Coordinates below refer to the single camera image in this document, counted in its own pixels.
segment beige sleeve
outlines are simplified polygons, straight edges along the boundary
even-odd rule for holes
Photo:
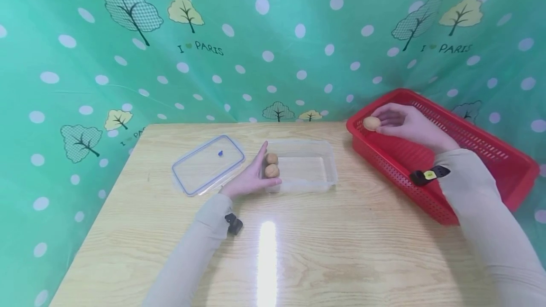
[[[195,215],[195,220],[155,279],[143,307],[189,307],[201,276],[220,243],[227,237],[231,199],[214,195]]]
[[[439,184],[472,252],[494,282],[499,306],[546,306],[546,272],[481,159],[457,149],[436,156],[435,165],[451,170]]]

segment wooden table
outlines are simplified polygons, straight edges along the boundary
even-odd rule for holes
[[[184,196],[170,167],[222,133],[247,163],[266,139],[326,139],[339,181],[238,200],[245,227],[213,257],[194,306],[493,306],[460,229],[436,224],[353,152],[344,123],[273,123],[146,128],[52,307],[140,306],[210,197]]]

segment green backdrop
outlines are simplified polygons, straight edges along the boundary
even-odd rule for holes
[[[546,263],[544,0],[0,8],[3,306],[49,304],[146,125],[344,120],[398,87],[542,164],[516,216]]]

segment container lid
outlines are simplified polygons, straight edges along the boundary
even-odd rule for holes
[[[244,160],[241,148],[227,135],[220,135],[177,160],[173,174],[186,195],[195,196],[221,185]]]

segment red plastic basket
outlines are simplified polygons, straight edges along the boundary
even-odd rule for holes
[[[520,206],[539,172],[538,164],[531,157],[423,96],[407,89],[396,89],[352,116],[347,121],[347,129],[353,135],[355,151],[438,223],[459,224],[438,182],[416,186],[410,180],[411,172],[433,166],[434,153],[416,143],[370,132],[363,127],[364,117],[389,102],[416,107],[461,147],[477,153],[495,178],[504,204],[510,211]]]

